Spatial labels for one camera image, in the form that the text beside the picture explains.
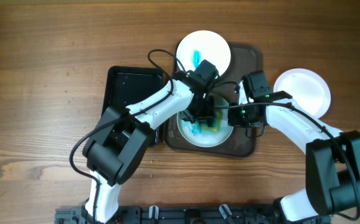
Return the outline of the white plate bottom stained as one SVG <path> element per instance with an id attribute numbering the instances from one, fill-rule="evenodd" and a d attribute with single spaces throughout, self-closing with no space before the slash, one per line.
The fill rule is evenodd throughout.
<path id="1" fill-rule="evenodd" d="M 213 126 L 206 123 L 191 123 L 177 117 L 177 125 L 181 135 L 192 145 L 198 147 L 215 147 L 224 143 L 233 132 L 234 127 L 228 125 L 228 111 L 215 110 Z"/>

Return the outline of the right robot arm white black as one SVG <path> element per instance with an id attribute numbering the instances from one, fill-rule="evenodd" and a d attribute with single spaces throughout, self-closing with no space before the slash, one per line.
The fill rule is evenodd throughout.
<path id="1" fill-rule="evenodd" d="M 278 198 L 276 223 L 319 222 L 331 215 L 355 221 L 360 217 L 360 132 L 343 132 L 302 109 L 285 91 L 274 92 L 264 72 L 244 75 L 246 103 L 232 103 L 228 124 L 270 126 L 305 154 L 305 189 Z"/>

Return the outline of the green yellow sponge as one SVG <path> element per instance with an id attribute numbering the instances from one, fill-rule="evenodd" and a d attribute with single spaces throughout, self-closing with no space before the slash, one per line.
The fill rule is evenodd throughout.
<path id="1" fill-rule="evenodd" d="M 218 133 L 222 116 L 222 112 L 214 111 L 214 115 L 212 118 L 208 118 L 207 120 L 201 121 L 199 123 L 201 130 Z"/>

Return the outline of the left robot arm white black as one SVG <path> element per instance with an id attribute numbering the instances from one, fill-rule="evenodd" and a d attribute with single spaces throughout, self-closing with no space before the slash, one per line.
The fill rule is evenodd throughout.
<path id="1" fill-rule="evenodd" d="M 82 154 L 90 169 L 91 194 L 84 217 L 106 223 L 119 208 L 121 186 L 136 171 L 155 130 L 175 114 L 191 123 L 213 126 L 213 104 L 208 90 L 218 79 L 218 69 L 203 60 L 194 71 L 177 71 L 168 83 L 148 98 L 125 108 L 109 106 L 89 135 Z"/>

